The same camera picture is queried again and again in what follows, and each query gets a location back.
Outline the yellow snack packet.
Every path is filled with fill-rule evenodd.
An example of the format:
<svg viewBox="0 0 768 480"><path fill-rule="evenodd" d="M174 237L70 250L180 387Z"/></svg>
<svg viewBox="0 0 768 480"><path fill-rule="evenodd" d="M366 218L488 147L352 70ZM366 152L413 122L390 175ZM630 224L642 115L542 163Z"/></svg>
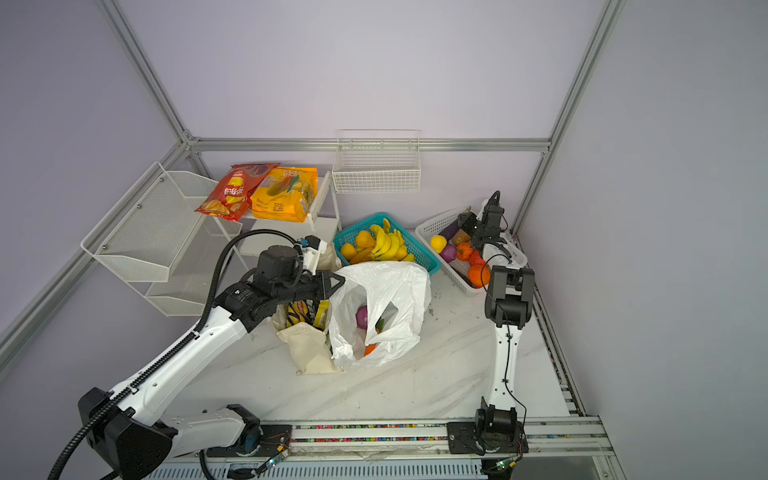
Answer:
<svg viewBox="0 0 768 480"><path fill-rule="evenodd" d="M320 330L326 329L328 316L329 316L330 302L328 300L322 300L316 303L315 313L312 321L312 325Z"/></svg>

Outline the black yellow chips bag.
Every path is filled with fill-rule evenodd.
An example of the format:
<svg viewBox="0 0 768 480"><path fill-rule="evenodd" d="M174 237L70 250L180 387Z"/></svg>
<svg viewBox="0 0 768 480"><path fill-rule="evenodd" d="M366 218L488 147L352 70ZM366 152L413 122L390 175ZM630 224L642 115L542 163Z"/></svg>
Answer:
<svg viewBox="0 0 768 480"><path fill-rule="evenodd" d="M288 327L311 322L311 312L305 301L294 301L286 306L286 325Z"/></svg>

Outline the purple toy eggplant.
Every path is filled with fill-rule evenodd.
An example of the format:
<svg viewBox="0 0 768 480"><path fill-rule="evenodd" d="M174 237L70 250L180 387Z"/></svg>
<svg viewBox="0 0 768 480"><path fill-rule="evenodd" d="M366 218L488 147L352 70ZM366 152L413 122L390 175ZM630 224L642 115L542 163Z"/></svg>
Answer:
<svg viewBox="0 0 768 480"><path fill-rule="evenodd" d="M455 235L459 232L461 227L461 223L458 219L455 219L453 222L451 222L448 226L443 228L439 235L444 237L447 241L451 241Z"/></svg>

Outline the beige canvas tote bag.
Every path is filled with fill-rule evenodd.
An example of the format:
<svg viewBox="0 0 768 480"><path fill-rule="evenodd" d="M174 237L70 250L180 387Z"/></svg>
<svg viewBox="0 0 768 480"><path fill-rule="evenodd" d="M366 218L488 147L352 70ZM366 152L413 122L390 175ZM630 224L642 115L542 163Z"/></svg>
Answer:
<svg viewBox="0 0 768 480"><path fill-rule="evenodd" d="M306 300L313 321L315 305L319 301ZM332 359L328 328L316 329L311 323L286 325L286 306L280 305L272 317L272 325L280 341L288 347L298 375L326 375L339 373Z"/></svg>

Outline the white plastic bag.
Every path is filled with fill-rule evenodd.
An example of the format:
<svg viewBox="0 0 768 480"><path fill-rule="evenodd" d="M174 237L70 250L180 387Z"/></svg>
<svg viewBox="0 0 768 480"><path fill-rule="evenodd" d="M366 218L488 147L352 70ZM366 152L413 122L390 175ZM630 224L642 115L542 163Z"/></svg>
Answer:
<svg viewBox="0 0 768 480"><path fill-rule="evenodd" d="M372 369L394 362L421 340L426 310L431 302L428 271L410 262L368 262L341 268L345 284L330 298L328 336L332 359L339 370ZM359 329L355 314L368 308L368 328ZM381 334L375 325L385 320ZM376 349L364 355L367 344Z"/></svg>

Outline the orange toy carrot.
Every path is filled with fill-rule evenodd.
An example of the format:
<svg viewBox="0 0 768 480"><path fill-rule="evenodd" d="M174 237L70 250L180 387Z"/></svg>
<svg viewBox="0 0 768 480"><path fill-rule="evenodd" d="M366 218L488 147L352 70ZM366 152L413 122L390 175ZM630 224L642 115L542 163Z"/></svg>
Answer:
<svg viewBox="0 0 768 480"><path fill-rule="evenodd" d="M375 332L377 334L381 334L383 329L384 329L384 325L385 325L385 320L384 319L380 319L376 323L376 325L375 325ZM365 346L364 355L365 356L370 355L376 349L377 345L378 345L377 342L373 342L373 343L367 344Z"/></svg>

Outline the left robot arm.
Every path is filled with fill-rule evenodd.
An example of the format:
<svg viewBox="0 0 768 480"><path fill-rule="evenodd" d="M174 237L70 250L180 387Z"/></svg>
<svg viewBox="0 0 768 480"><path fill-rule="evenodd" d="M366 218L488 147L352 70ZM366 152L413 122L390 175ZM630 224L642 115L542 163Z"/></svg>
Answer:
<svg viewBox="0 0 768 480"><path fill-rule="evenodd" d="M163 415L178 394L230 346L272 317L282 305L319 302L344 285L342 276L319 266L327 243L310 235L283 239L262 251L256 267L238 282L219 290L230 251L242 240L260 235L241 233L222 249L212 274L200 319L153 361L110 390L92 388L78 402L81 428L55 460L49 478L61 477L77 447L86 442L110 466L111 479L143 479L169 457L205 455L228 448L240 455L256 451L263 436L260 419L231 403L214 412L165 421Z"/></svg>

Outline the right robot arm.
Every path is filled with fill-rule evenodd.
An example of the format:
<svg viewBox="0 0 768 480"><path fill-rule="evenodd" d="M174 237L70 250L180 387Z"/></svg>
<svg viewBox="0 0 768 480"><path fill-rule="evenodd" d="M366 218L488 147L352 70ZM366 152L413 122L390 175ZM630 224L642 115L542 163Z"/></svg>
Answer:
<svg viewBox="0 0 768 480"><path fill-rule="evenodd" d="M471 237L483 260L480 288L484 315L495 335L491 386L476 410L473 439L468 444L469 450L479 455L506 446L521 451L527 420L527 407L515 390L515 370L523 329L533 316L535 273L503 228L505 209L500 197L496 191L483 203Z"/></svg>

